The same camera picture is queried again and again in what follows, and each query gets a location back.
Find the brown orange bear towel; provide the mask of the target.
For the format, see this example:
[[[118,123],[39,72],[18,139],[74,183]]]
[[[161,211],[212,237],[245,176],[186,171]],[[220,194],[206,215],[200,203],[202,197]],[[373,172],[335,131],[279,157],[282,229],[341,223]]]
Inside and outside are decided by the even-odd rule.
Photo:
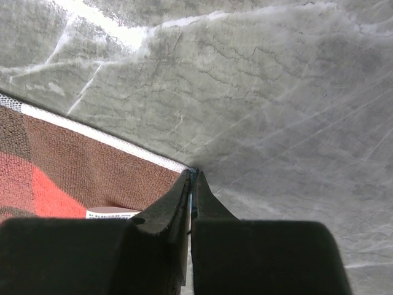
[[[181,163],[1,95],[1,219],[130,218]]]

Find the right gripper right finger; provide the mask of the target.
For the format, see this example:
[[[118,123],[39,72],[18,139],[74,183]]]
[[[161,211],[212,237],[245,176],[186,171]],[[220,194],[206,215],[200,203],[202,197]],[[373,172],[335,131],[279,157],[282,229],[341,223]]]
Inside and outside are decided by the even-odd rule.
[[[195,294],[351,294],[337,243],[314,221],[243,220],[193,178]]]

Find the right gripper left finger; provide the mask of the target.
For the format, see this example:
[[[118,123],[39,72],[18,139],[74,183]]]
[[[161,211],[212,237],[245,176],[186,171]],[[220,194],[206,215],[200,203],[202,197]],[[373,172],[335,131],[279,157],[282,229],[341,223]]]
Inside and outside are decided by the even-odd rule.
[[[13,218],[1,224],[2,294],[179,294],[192,176],[130,219]]]

